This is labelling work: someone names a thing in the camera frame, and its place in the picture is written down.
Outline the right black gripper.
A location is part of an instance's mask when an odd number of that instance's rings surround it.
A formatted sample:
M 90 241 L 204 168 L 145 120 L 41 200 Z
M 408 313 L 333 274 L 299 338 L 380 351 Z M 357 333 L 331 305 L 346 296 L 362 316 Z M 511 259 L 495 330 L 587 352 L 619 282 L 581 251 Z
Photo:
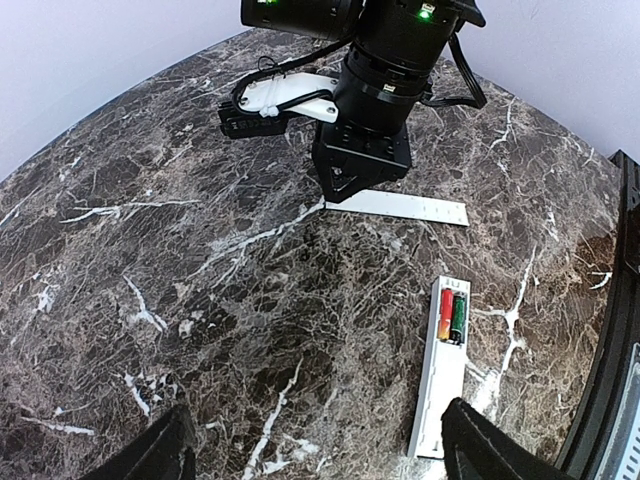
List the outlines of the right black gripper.
M 406 176 L 412 167 L 407 125 L 385 136 L 342 122 L 319 123 L 312 160 L 325 200 L 341 203 L 380 181 Z

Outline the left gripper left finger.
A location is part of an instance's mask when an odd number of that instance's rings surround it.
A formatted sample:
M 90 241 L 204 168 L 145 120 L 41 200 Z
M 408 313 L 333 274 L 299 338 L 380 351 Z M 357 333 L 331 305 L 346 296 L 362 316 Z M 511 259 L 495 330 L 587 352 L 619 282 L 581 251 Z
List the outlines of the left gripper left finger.
M 195 447 L 190 410 L 178 404 L 82 479 L 195 479 Z

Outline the red battery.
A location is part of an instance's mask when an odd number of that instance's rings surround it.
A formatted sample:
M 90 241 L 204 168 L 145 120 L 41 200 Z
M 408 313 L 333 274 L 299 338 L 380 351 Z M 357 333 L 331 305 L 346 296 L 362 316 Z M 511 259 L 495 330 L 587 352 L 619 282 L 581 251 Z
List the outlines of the red battery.
M 440 297 L 440 317 L 437 330 L 437 338 L 441 341 L 448 341 L 450 338 L 453 304 L 454 292 L 451 289 L 443 289 Z

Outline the green battery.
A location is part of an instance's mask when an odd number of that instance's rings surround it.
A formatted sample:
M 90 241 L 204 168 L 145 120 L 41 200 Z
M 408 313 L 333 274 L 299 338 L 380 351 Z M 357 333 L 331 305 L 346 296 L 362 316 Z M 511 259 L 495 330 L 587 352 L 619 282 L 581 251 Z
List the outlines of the green battery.
M 450 340 L 455 345 L 464 343 L 466 325 L 466 297 L 462 293 L 453 296 L 452 319 L 450 327 Z

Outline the white remote control body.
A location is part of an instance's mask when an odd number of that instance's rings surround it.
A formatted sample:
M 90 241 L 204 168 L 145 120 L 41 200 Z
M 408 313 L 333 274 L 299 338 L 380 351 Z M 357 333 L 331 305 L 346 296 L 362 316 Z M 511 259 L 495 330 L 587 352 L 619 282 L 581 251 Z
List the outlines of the white remote control body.
M 465 335 L 461 345 L 455 345 L 450 338 L 448 341 L 437 338 L 443 289 L 466 297 Z M 470 293 L 470 282 L 452 277 L 439 276 L 432 285 L 418 400 L 407 451 L 412 458 L 444 458 L 441 417 L 449 403 L 463 392 Z

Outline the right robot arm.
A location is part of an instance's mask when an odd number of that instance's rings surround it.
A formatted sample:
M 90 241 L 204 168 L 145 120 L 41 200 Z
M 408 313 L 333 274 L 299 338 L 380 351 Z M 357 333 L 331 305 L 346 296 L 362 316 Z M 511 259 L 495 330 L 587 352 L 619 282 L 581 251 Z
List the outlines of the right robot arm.
M 412 164 L 406 119 L 416 103 L 476 109 L 487 103 L 457 37 L 466 23 L 486 24 L 473 1 L 244 1 L 241 21 L 330 43 L 242 78 L 231 94 L 242 114 L 249 85 L 290 79 L 292 70 L 349 48 L 335 90 L 299 93 L 264 110 L 289 117 L 303 104 L 332 101 L 337 119 L 319 122 L 312 149 L 328 202 L 405 177 Z

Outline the white remote battery cover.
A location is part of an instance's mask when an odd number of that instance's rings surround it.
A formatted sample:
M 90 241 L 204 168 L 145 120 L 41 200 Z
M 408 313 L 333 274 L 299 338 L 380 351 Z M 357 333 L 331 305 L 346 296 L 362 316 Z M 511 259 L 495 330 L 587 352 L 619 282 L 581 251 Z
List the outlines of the white remote battery cover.
M 463 227 L 470 225 L 464 203 L 377 190 L 360 191 L 340 203 L 326 201 L 325 208 Z

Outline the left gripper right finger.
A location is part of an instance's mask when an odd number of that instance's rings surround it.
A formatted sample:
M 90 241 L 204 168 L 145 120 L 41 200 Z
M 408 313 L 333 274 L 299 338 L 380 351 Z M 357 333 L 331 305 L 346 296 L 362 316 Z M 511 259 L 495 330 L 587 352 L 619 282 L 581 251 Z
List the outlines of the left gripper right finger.
M 571 479 L 535 457 L 456 397 L 442 417 L 448 479 Z

